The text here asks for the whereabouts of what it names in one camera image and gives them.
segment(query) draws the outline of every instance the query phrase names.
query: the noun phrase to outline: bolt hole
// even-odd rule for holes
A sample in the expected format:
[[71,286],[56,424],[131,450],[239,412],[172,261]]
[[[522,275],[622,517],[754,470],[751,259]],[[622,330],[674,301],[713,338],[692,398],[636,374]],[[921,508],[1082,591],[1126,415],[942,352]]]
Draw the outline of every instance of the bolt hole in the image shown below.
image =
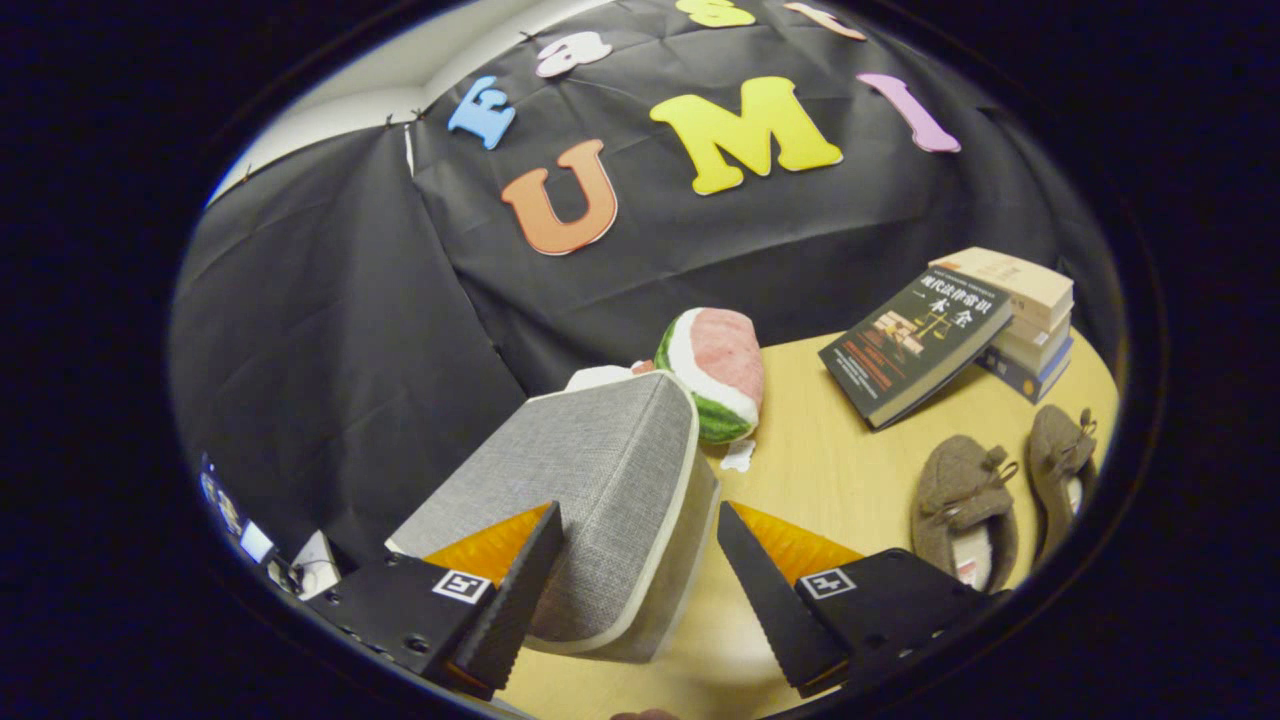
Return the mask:
[[419,655],[425,653],[431,650],[431,646],[426,644],[426,641],[420,635],[408,635],[404,638],[404,647],[416,652]]
[[376,652],[378,656],[381,657],[383,660],[389,660],[392,662],[396,662],[396,656],[394,655],[387,652],[385,650],[378,647],[376,644],[369,646],[369,650]]

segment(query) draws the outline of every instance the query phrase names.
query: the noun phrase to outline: black fabric backdrop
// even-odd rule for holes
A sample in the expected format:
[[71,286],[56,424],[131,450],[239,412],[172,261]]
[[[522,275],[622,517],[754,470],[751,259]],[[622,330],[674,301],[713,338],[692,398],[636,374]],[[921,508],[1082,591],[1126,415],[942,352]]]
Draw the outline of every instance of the black fabric backdrop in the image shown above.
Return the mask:
[[178,279],[172,383],[207,451],[292,553],[381,543],[525,396],[480,332],[408,177],[403,132],[303,149],[205,213]]
[[[300,150],[218,199],[173,314],[192,466],[210,452],[287,553],[319,528],[344,562],[364,562],[526,396],[563,388],[582,366],[652,357],[681,311],[742,311],[763,345],[836,332],[970,245],[1073,277],[1073,323],[1115,366],[1124,320],[1106,240],[1007,113],[841,8],[827,9],[867,42],[780,3],[739,5],[756,24],[707,28],[650,0],[581,13],[412,123],[412,177],[397,124]],[[539,50],[586,29],[613,53],[534,74]],[[904,79],[963,150],[915,147],[859,72]],[[517,110],[493,151],[445,129],[486,74]],[[696,94],[737,113],[741,83],[760,76],[795,83],[844,160],[795,173],[774,160],[767,177],[744,170],[740,187],[696,195],[689,154],[649,110]],[[604,142],[617,219],[577,252],[541,255],[502,190],[548,168],[547,193],[572,222],[585,199],[556,159],[590,138]]]
[[[920,273],[928,260],[983,245],[1073,277],[1076,325],[1112,363],[1123,334],[1106,242],[1051,159],[983,92],[919,51],[864,29],[838,36],[781,3],[737,3],[745,27],[708,28],[671,3],[623,0],[584,12],[476,69],[413,123],[415,181],[485,331],[530,393],[564,386],[573,370],[653,356],[681,311],[721,306],[753,318],[772,345],[846,329]],[[544,79],[538,53],[596,31],[607,58]],[[891,104],[856,73],[904,79],[959,154],[929,154]],[[516,118],[494,150],[449,117],[476,78],[495,76]],[[694,167],[649,110],[695,94],[739,113],[741,83],[791,79],[828,142],[833,167],[769,176],[710,196],[690,188]],[[585,199],[561,152],[584,140],[600,154],[618,217],[595,243],[545,256],[524,240],[503,187],[547,168],[559,218]],[[730,164],[739,164],[726,155]]]

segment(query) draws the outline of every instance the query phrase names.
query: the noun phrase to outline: slipper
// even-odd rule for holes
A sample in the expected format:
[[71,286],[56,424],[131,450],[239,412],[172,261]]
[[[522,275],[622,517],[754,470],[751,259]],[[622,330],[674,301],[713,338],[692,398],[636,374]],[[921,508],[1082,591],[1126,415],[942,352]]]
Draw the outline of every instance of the slipper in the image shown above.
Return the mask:
[[1079,424],[1056,405],[1046,405],[1036,414],[1027,450],[1032,489],[1044,520],[1037,561],[1062,542],[1075,515],[1093,496],[1098,478],[1093,464],[1097,427],[1088,407],[1080,413]]
[[1000,446],[986,451],[968,436],[942,442],[924,464],[911,511],[911,543],[923,560],[974,589],[1004,587],[1018,556],[1014,498],[1005,488]]

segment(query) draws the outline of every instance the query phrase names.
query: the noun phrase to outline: brown slipper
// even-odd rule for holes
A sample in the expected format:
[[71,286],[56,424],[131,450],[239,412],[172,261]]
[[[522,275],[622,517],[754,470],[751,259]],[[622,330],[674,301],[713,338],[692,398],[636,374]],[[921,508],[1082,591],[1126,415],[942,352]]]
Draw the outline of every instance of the brown slipper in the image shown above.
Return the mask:
[[1014,498],[1005,488],[1018,462],[1004,469],[1000,446],[986,451],[968,436],[942,442],[924,464],[911,510],[918,556],[983,592],[997,592],[1018,556]]
[[1037,561],[1062,542],[1076,512],[1093,496],[1098,477],[1093,464],[1097,427],[1088,407],[1080,413],[1079,424],[1056,405],[1046,405],[1036,414],[1027,454],[1032,489],[1043,512]]

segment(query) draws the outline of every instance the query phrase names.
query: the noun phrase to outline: gray fabric box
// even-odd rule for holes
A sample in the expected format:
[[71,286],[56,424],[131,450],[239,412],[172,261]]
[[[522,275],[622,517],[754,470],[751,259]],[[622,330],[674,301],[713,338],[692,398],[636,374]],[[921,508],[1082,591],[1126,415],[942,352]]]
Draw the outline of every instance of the gray fabric box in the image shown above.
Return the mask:
[[526,647],[645,662],[684,610],[718,497],[692,397],[653,372],[529,400],[388,546],[426,556],[557,500],[564,551]]

